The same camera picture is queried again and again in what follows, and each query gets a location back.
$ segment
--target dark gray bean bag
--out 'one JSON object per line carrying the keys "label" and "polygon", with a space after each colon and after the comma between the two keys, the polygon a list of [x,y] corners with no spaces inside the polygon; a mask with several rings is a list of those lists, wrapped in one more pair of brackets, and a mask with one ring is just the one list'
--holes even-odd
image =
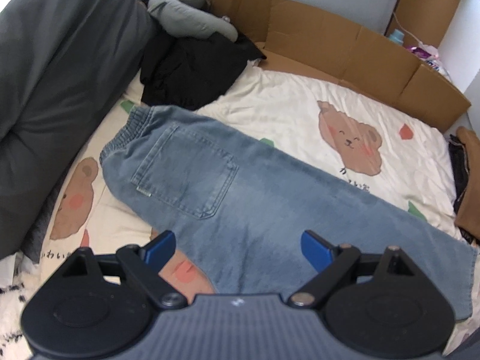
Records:
{"label": "dark gray bean bag", "polygon": [[0,259],[140,66],[138,0],[12,0],[0,13]]}

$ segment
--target jeans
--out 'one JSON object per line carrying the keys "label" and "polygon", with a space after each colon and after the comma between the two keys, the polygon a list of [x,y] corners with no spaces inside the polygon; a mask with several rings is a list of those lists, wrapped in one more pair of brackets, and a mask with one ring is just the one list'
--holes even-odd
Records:
{"label": "jeans", "polygon": [[112,194],[178,247],[220,293],[278,292],[316,275],[301,234],[364,252],[402,247],[471,315],[477,252],[406,211],[208,117],[134,108],[100,156]]}

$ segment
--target screw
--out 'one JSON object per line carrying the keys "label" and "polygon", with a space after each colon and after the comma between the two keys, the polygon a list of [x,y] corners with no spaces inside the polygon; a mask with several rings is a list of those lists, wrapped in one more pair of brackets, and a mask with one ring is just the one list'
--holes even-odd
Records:
{"label": "screw", "polygon": [[297,292],[292,295],[291,301],[295,306],[305,307],[313,304],[313,302],[315,302],[315,297],[308,292]]}
{"label": "screw", "polygon": [[183,303],[183,295],[172,292],[162,297],[162,304],[167,307],[177,307]]}

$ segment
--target elastic waistband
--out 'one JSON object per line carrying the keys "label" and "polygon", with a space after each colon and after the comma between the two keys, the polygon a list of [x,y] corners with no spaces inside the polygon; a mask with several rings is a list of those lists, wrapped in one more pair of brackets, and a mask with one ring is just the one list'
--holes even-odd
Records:
{"label": "elastic waistband", "polygon": [[100,164],[107,158],[112,152],[123,149],[132,140],[138,138],[150,123],[152,118],[153,109],[151,107],[134,106],[130,110],[128,120],[125,126],[115,135],[115,137],[105,145],[100,153]]}

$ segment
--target back pocket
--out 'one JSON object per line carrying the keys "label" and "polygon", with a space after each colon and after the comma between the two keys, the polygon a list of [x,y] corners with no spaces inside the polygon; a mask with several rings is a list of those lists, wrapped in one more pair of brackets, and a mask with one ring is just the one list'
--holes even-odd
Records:
{"label": "back pocket", "polygon": [[167,128],[142,161],[131,182],[198,219],[217,211],[238,170],[233,156],[202,135]]}

